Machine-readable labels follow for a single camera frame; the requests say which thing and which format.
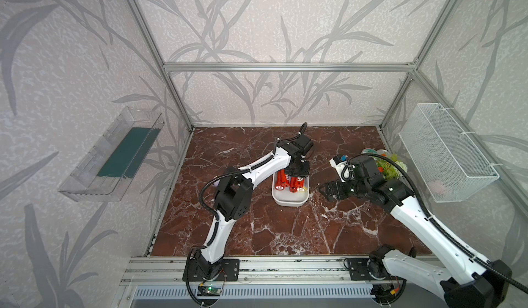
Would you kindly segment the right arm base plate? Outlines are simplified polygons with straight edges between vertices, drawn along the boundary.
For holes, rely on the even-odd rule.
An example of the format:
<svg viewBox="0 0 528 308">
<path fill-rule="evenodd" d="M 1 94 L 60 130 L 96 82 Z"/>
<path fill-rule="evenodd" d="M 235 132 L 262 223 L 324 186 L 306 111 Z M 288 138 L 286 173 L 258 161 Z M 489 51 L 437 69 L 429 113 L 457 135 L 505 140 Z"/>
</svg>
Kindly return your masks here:
<svg viewBox="0 0 528 308">
<path fill-rule="evenodd" d="M 390 275 L 383 263 L 376 259 L 372 261 L 368 257 L 345 258 L 343 263 L 352 281 L 403 281 Z"/>
</svg>

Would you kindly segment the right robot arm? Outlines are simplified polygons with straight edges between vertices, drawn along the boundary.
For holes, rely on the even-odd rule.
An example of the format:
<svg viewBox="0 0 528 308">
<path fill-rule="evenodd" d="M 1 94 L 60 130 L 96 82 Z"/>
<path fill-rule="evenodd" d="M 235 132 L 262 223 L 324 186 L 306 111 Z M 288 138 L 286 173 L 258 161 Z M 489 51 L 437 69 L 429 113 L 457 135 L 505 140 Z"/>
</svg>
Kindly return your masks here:
<svg viewBox="0 0 528 308">
<path fill-rule="evenodd" d="M 442 266 L 430 265 L 390 246 L 371 253 L 371 266 L 411 281 L 443 299 L 449 307 L 497 307 L 509 286 L 527 292 L 501 260 L 491 261 L 448 229 L 427 208 L 415 183 L 397 162 L 379 154 L 334 156 L 338 180 L 322 194 L 329 200 L 365 199 L 407 227 Z"/>
</svg>

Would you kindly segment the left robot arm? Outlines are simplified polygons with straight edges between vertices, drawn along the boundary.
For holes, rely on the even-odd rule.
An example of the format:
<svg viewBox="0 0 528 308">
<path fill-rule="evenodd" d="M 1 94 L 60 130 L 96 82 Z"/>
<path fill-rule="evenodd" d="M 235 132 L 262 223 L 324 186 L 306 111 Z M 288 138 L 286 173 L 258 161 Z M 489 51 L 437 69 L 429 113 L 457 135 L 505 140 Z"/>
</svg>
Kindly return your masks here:
<svg viewBox="0 0 528 308">
<path fill-rule="evenodd" d="M 272 176 L 272 192 L 287 195 L 284 202 L 276 200 L 279 205 L 297 207 L 295 199 L 307 199 L 310 163 L 305 157 L 314 144 L 304 135 L 306 127 L 302 124 L 292 138 L 277 139 L 264 157 L 243 167 L 229 167 L 204 185 L 199 203 L 213 215 L 213 222 L 203 246 L 188 253 L 186 280 L 209 281 L 219 275 L 232 228 L 249 211 L 253 191 L 264 180 Z"/>
</svg>

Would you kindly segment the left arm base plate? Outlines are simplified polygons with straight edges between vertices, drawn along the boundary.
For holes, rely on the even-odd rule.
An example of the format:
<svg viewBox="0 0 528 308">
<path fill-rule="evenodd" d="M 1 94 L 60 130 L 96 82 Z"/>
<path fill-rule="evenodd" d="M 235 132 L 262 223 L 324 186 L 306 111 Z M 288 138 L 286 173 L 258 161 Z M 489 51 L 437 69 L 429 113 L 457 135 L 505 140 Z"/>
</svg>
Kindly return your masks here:
<svg viewBox="0 0 528 308">
<path fill-rule="evenodd" d="M 240 260 L 221 259 L 210 264 L 207 261 L 191 259 L 184 268 L 183 281 L 224 281 L 234 282 L 239 278 Z"/>
</svg>

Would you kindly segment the white plastic storage tray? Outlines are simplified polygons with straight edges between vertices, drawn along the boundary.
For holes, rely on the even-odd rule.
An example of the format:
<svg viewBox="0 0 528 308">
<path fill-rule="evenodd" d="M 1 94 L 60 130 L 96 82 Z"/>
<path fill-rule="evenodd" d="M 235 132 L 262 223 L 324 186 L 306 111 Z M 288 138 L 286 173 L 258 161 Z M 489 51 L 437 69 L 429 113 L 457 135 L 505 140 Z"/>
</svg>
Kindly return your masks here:
<svg viewBox="0 0 528 308">
<path fill-rule="evenodd" d="M 286 207 L 300 207 L 308 201 L 310 189 L 309 189 L 309 177 L 305 177 L 303 187 L 298 188 L 297 192 L 291 192 L 290 188 L 283 185 L 283 190 L 278 190 L 279 183 L 279 172 L 273 175 L 272 185 L 272 197 L 279 206 Z"/>
</svg>

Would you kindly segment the red flashlight with white label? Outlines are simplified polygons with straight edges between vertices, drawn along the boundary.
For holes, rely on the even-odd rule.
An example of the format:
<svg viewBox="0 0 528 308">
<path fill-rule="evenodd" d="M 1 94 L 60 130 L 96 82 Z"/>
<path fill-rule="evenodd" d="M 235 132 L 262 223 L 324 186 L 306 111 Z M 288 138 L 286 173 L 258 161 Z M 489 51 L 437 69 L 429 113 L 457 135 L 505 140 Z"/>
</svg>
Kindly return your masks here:
<svg viewBox="0 0 528 308">
<path fill-rule="evenodd" d="M 290 177 L 289 188 L 291 193 L 305 191 L 305 179 L 303 177 Z"/>
</svg>

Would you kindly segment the red ribbed flashlight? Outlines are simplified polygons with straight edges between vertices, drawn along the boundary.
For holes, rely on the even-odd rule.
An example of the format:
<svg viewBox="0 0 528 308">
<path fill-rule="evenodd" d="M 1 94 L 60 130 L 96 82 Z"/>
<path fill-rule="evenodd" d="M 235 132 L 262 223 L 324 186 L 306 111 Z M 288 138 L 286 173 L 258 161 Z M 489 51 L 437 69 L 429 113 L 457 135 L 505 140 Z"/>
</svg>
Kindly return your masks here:
<svg viewBox="0 0 528 308">
<path fill-rule="evenodd" d="M 276 173 L 276 180 L 274 183 L 274 188 L 277 191 L 283 191 L 285 188 L 288 188 L 289 186 L 290 186 L 289 180 L 285 174 L 285 170 L 281 169 L 280 171 Z"/>
</svg>

